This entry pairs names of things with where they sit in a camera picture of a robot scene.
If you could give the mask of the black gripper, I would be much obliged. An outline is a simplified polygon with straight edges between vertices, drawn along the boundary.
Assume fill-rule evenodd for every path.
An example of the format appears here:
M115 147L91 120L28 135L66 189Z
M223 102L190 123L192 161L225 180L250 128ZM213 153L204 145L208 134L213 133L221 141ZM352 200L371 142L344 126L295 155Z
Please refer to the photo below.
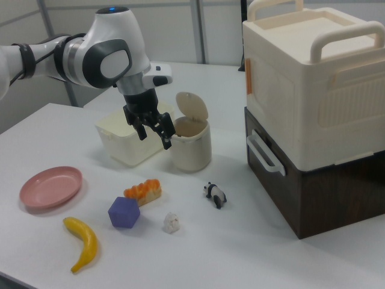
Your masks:
M155 89L146 90L137 95L124 95L126 105L123 107L128 125L136 130L142 141L147 137L142 120L161 138L163 148L171 148L171 138L175 134L172 118L168 112L159 113L158 98Z

